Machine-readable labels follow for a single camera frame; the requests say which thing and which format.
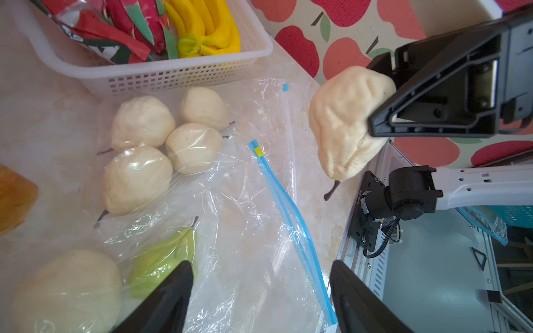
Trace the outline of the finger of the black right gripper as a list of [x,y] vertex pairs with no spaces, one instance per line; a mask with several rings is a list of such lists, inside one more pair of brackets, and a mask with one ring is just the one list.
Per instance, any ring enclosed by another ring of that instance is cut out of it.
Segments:
[[403,86],[419,89],[421,84],[412,79],[420,69],[416,64],[418,48],[418,43],[403,45],[394,51],[394,63],[391,54],[385,53],[375,57],[366,68],[390,77],[397,90]]

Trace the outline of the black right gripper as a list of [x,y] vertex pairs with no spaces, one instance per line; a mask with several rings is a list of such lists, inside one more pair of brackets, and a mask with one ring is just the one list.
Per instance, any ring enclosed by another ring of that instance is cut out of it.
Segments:
[[396,50],[396,92],[368,118],[373,137],[491,137],[532,123],[532,4],[495,33],[454,33]]

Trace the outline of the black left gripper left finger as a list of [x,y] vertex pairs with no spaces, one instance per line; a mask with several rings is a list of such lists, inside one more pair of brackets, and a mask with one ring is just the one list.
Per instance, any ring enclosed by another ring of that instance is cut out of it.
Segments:
[[112,332],[182,333],[193,282],[192,264],[181,262]]

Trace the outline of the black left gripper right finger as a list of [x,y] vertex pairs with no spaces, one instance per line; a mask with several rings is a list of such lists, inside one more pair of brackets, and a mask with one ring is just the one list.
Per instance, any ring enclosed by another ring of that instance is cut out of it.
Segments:
[[330,272],[340,332],[411,332],[362,280],[341,260]]

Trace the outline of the cream toy pear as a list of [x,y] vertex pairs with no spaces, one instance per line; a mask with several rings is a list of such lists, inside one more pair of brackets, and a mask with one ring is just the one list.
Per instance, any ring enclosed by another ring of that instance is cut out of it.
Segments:
[[395,93],[390,77],[353,66],[328,80],[313,96],[309,125],[322,169],[334,180],[333,188],[324,195],[326,201],[385,145],[387,138],[370,136],[367,120]]

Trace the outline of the clear blue zip-top bag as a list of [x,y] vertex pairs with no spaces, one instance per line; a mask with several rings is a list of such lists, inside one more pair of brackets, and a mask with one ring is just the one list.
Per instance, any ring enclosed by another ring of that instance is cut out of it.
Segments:
[[[202,285],[215,322],[205,332],[326,332],[336,317],[308,227],[294,202],[287,84],[255,79],[211,90],[227,104],[231,119],[229,127],[218,130],[224,142],[217,161],[201,173],[173,170],[168,192],[129,215],[191,198],[215,203],[215,265]],[[105,167],[120,153],[97,155],[102,181],[98,217],[105,208]]]

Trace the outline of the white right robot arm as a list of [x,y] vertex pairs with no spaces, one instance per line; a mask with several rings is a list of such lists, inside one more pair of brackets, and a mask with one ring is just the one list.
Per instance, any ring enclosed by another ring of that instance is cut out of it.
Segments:
[[[373,137],[486,138],[501,124],[532,123],[532,6],[491,22],[412,42],[369,69],[397,88],[368,118]],[[364,183],[374,219],[416,219],[473,205],[530,205],[532,166],[394,170],[387,185]]]

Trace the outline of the green toy pear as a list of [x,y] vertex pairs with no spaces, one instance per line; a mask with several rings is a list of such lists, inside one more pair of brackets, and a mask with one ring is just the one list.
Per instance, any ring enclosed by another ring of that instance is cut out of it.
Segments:
[[146,248],[133,260],[129,276],[131,297],[138,300],[147,298],[183,261],[192,265],[193,276],[197,278],[196,223],[194,221],[191,226],[181,228],[171,237]]

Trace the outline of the small clear pear bag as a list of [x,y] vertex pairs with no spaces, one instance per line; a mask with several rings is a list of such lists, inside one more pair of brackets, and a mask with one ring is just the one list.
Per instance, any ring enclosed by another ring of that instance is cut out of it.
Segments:
[[45,222],[1,237],[1,331],[111,332],[183,261],[194,272],[184,330],[215,316],[202,290],[219,210],[207,198],[164,202],[97,223]]

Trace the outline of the cream pear in small bag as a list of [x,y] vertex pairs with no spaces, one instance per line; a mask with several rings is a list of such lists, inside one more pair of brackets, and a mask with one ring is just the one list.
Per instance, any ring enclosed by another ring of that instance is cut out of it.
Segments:
[[98,251],[74,250],[26,280],[13,307],[19,332],[110,332],[121,303],[116,263]]

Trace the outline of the cream pear zip bag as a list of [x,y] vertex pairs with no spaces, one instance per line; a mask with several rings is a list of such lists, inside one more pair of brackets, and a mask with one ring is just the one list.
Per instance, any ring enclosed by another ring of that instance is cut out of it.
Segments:
[[157,201],[168,192],[173,170],[169,158],[154,147],[134,147],[121,152],[105,167],[102,187],[105,208],[96,224],[107,215],[129,215]]
[[169,135],[165,148],[175,171],[196,174],[214,165],[223,142],[219,131],[200,123],[185,123]]
[[219,94],[206,87],[192,87],[186,91],[180,105],[183,123],[199,123],[215,130],[229,127],[231,119],[227,104]]

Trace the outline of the cream pear in zip bag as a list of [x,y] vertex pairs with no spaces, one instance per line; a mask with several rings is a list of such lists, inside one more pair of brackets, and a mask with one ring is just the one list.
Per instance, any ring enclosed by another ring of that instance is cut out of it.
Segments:
[[118,108],[112,121],[110,148],[97,155],[138,146],[161,147],[175,128],[174,116],[161,100],[151,95],[135,97]]

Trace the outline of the red snack bag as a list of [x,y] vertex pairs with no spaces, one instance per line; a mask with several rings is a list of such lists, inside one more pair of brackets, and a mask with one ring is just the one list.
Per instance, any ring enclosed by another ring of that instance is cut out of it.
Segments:
[[102,1],[34,1],[65,35],[114,65],[147,62],[150,48],[110,25]]

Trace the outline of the orange soap pump bottle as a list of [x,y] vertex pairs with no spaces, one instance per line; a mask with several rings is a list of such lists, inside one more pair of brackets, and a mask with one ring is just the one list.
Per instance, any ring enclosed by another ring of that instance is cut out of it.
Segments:
[[1,235],[24,223],[37,197],[35,183],[1,165]]

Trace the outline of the upper yellow toy banana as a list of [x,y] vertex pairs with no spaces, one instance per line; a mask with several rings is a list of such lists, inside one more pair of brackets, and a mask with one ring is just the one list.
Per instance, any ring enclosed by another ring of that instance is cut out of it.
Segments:
[[226,1],[172,1],[190,1],[194,13],[194,33],[178,36],[180,58],[222,56],[241,51],[240,33]]

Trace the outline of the yellow toy banana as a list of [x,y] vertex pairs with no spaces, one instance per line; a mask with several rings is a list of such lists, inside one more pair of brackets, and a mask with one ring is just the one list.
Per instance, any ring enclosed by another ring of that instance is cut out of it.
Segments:
[[241,51],[240,33],[226,1],[172,1],[190,1],[194,13],[194,33],[178,36],[180,58],[222,56]]
[[194,33],[194,13],[190,1],[164,1],[167,14],[174,24],[178,36]]

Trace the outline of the lower yellow toy banana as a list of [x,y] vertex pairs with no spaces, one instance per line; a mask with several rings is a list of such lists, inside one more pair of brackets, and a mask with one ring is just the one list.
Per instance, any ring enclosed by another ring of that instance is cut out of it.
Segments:
[[190,1],[164,1],[167,14],[174,24],[178,36],[194,33],[194,13]]

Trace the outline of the pink toy dragon fruit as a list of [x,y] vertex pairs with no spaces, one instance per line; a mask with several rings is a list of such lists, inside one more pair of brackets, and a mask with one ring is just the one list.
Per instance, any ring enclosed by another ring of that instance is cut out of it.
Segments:
[[148,47],[150,53],[170,60],[179,58],[163,1],[105,1],[104,15],[115,28]]

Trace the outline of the white plastic fruit basket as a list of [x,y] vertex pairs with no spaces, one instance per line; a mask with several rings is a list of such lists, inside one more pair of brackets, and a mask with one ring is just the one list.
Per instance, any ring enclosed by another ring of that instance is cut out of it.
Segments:
[[110,64],[86,49],[68,28],[57,27],[29,1],[6,5],[40,60],[54,72],[80,80],[99,98],[240,80],[257,59],[273,51],[269,34],[245,1],[228,2],[240,32],[240,53],[127,65]]

